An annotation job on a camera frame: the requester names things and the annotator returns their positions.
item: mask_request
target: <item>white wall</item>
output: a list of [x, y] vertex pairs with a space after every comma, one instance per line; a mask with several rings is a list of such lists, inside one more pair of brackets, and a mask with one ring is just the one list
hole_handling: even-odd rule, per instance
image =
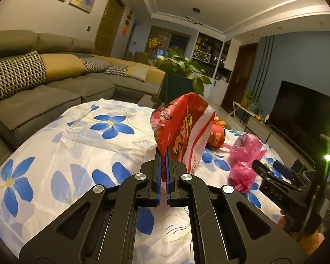
[[[1, 0], [0, 31], [29, 29], [37, 33], [60, 34], [94, 42], [108, 0], [96, 0], [89, 14], [69, 5], [69, 1]], [[136, 16], [136, 12], [133, 11], [127, 34], [123, 36], [121, 31], [132, 5], [128, 0], [122, 1], [127, 6], [112, 51], [112, 56], [117, 58], [123, 58], [124, 56]]]
[[233, 70], [235, 67], [238, 50], [240, 49], [241, 42], [239, 40], [236, 40], [235, 38], [232, 38], [230, 43], [229, 52], [227, 53], [226, 62], [224, 68], [227, 68], [228, 70]]
[[133, 35], [131, 37], [130, 46], [128, 48], [129, 51], [131, 51], [133, 54], [136, 51], [144, 52], [152, 26], [178, 31], [183, 34], [190, 35], [191, 38], [187, 44], [185, 56], [190, 57], [192, 55], [192, 50], [194, 48], [198, 36], [198, 30], [183, 26], [181, 24], [175, 24], [172, 22], [158, 20], [154, 18], [151, 18], [145, 21], [143, 24], [137, 25], [135, 27]]

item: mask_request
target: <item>tv cabinet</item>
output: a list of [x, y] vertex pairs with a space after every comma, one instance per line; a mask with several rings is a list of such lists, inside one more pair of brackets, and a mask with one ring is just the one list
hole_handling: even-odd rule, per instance
[[286, 167], [293, 168], [296, 171], [313, 170], [313, 167], [293, 146], [265, 123], [250, 117], [246, 124], [245, 132], [256, 135], [261, 141], [270, 145], [280, 156]]

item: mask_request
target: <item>silver screw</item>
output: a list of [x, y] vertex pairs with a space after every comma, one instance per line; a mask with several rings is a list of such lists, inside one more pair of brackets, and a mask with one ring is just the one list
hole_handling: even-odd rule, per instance
[[183, 174], [181, 176], [181, 179], [183, 179], [184, 181], [190, 181], [192, 179], [192, 175], [191, 174]]
[[93, 191], [96, 194], [102, 193], [104, 191], [104, 187], [101, 184], [98, 184], [93, 188]]
[[230, 185], [225, 185], [223, 188], [222, 188], [222, 191], [225, 192], [226, 194], [232, 194], [234, 192], [234, 189], [232, 186]]
[[138, 173], [134, 176], [134, 178], [138, 181], [143, 181], [147, 176], [143, 173]]

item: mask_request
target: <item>led light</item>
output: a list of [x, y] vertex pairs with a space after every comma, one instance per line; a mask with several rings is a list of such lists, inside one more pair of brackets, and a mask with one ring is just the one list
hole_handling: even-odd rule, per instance
[[327, 160], [327, 161], [330, 161], [330, 155], [325, 155], [324, 159]]

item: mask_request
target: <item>plant pot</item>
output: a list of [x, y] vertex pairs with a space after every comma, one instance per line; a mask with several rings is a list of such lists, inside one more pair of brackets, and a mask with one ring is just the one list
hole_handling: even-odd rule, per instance
[[192, 79], [174, 73], [166, 73], [159, 97], [162, 102], [168, 104], [176, 98], [192, 91]]
[[244, 108], [247, 108], [247, 107], [248, 107], [248, 102], [247, 102], [247, 100], [242, 99], [242, 101], [241, 101], [241, 106], [244, 107]]
[[253, 112], [255, 115], [258, 115], [259, 114], [259, 106], [255, 105], [255, 104], [250, 104], [249, 105], [249, 110], [251, 112]]

